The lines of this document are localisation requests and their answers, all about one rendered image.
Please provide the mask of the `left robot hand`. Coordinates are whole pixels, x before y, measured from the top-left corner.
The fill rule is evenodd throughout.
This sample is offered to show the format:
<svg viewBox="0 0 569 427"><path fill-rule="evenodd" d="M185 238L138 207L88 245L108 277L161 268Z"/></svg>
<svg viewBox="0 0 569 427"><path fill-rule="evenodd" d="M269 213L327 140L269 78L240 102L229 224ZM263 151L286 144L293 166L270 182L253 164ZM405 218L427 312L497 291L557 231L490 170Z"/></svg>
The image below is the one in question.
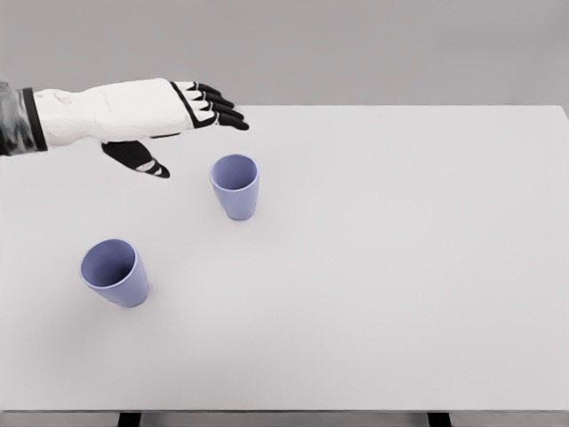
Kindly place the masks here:
<svg viewBox="0 0 569 427"><path fill-rule="evenodd" d="M117 163L137 173L168 179L169 170L142 143L221 125L246 131L249 125L232 101L195 81L155 78L103 85L93 99L93 137Z"/></svg>

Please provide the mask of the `lavender plastic cup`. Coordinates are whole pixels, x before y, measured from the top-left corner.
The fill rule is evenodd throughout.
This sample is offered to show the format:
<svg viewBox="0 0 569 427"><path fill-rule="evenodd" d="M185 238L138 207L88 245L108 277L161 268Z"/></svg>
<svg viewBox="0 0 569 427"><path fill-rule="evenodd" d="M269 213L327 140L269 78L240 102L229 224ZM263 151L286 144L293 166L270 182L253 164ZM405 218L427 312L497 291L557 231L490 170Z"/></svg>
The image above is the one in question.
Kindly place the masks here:
<svg viewBox="0 0 569 427"><path fill-rule="evenodd" d="M230 154L219 158L210 171L216 198L226 215L235 221L253 216L260 184L257 164L248 156Z"/></svg>
<svg viewBox="0 0 569 427"><path fill-rule="evenodd" d="M80 263L80 276L95 293L121 307L133 308L148 298L145 266L126 240L111 238L91 247Z"/></svg>

